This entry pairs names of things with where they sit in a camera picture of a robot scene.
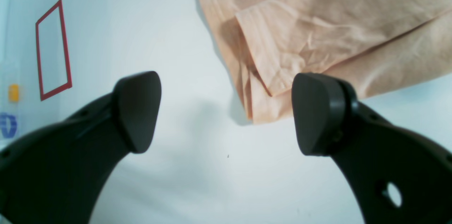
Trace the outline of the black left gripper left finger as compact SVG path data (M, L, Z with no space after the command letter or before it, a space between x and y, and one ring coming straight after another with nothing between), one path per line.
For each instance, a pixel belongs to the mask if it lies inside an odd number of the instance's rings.
M116 165L151 145L158 73L121 78L113 91L1 151L1 216L13 224L87 224Z

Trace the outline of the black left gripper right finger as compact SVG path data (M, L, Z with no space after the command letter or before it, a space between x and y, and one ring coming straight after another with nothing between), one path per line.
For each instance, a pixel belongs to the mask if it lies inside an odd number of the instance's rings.
M298 73L292 109L300 151L331 157L367 224L450 224L451 152L359 102L350 83Z

